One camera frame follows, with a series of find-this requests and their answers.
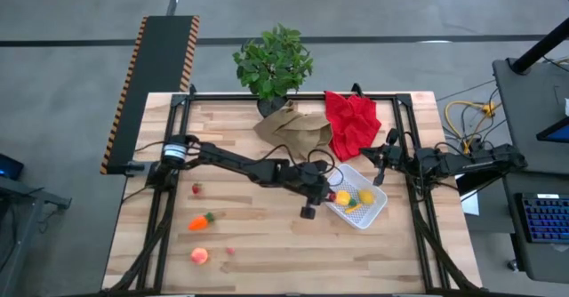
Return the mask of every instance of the concrete floor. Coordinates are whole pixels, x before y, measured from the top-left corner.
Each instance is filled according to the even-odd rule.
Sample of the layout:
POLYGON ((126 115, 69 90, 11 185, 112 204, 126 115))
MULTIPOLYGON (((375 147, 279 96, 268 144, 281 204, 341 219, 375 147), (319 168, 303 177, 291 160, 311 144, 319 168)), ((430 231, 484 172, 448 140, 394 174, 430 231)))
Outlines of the concrete floor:
MULTIPOLYGON (((0 40, 133 38, 142 16, 165 14, 168 1, 0 0, 0 40)), ((276 22, 306 36, 509 35, 547 33, 568 7, 567 0, 180 0, 176 14, 201 15, 200 37, 257 36, 276 22)), ((366 90, 431 90, 442 97, 491 79, 492 60, 518 56, 532 44, 309 45, 315 75, 302 90, 345 90, 359 82, 366 90)), ((230 57, 237 49, 198 47, 197 88, 240 90, 230 57)), ((100 287, 124 178, 98 171, 131 52, 0 48, 0 152, 26 164, 23 180, 30 186, 74 198, 65 215, 36 236, 18 296, 100 287)), ((569 45, 562 44, 550 57, 566 55, 569 45)), ((454 96, 439 108, 451 100, 485 100, 494 88, 454 96)), ((508 139, 506 125, 490 137, 493 143, 508 139)), ((505 269, 513 256, 506 235, 471 236, 491 291, 569 294, 569 285, 536 283, 505 269)))

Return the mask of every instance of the red strawberry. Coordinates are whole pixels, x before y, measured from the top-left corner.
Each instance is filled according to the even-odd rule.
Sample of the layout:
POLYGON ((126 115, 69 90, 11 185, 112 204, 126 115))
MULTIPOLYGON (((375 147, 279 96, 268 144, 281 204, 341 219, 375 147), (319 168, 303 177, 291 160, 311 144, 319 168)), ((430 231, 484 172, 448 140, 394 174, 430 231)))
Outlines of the red strawberry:
POLYGON ((202 190, 202 184, 200 184, 199 182, 196 182, 195 184, 192 185, 192 192, 194 193, 194 195, 197 195, 198 192, 200 192, 202 190))

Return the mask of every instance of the red towel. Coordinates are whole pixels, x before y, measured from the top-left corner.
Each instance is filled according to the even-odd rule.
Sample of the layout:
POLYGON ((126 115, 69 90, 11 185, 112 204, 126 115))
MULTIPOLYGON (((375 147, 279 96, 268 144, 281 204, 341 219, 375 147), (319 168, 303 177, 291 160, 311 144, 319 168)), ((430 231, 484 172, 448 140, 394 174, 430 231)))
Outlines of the red towel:
POLYGON ((375 102, 356 95, 347 100, 334 92, 326 93, 326 118, 332 124, 330 148, 343 162, 359 155, 359 149, 372 146, 381 123, 375 115, 375 102))

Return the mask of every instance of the rgb keyboard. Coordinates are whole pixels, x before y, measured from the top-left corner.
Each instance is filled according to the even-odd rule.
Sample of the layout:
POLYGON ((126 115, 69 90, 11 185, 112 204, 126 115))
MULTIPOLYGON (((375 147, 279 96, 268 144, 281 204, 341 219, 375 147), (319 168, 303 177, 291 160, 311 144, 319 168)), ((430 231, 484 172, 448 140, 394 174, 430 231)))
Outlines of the rgb keyboard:
POLYGON ((531 243, 569 244, 569 196, 517 194, 531 243))

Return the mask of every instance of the butcher block tabletop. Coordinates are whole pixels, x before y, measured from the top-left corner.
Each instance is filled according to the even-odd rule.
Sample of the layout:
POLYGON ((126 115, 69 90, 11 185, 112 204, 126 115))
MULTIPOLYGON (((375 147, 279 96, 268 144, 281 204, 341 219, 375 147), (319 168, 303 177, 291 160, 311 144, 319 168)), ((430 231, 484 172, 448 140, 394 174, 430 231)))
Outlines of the butcher block tabletop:
MULTIPOLYGON (((409 93, 422 147, 445 141, 434 93, 409 93)), ((169 92, 148 95, 136 148, 164 139, 171 97, 169 92)), ((376 104, 381 128, 373 147, 382 145, 389 129, 396 126, 391 103, 376 104)), ((306 114, 325 110, 322 100, 299 100, 295 105, 306 114)), ((192 101, 188 133, 256 159, 274 148, 260 140, 252 129, 261 119, 254 100, 192 101)), ((136 152, 134 160, 157 160, 161 148, 155 145, 136 152)), ((271 157, 287 155, 279 149, 271 157)), ((378 172, 363 156, 345 163, 370 181, 378 172)), ((129 178, 124 197, 143 188, 145 180, 145 176, 129 178)), ((404 175, 387 170, 381 189, 388 196, 387 205, 368 229, 358 230, 325 205, 316 206, 314 220, 302 219, 300 211, 305 197, 285 189, 261 188, 237 173, 210 165, 181 172, 162 292, 423 293, 404 175), (202 187, 197 195, 191 189, 195 182, 202 187), (189 222, 207 212, 224 213, 224 217, 205 230, 190 232, 189 222), (209 260, 200 266, 190 260, 197 247, 209 252, 209 260), (235 253, 228 254, 228 247, 234 248, 235 253)), ((103 288, 116 283, 139 254, 152 192, 144 190, 123 203, 103 288)), ((432 196, 445 250, 467 278, 480 285, 458 192, 438 187, 432 196)), ((154 279, 157 251, 150 261, 147 285, 154 279)), ((430 249, 429 265, 437 286, 436 263, 430 249)))

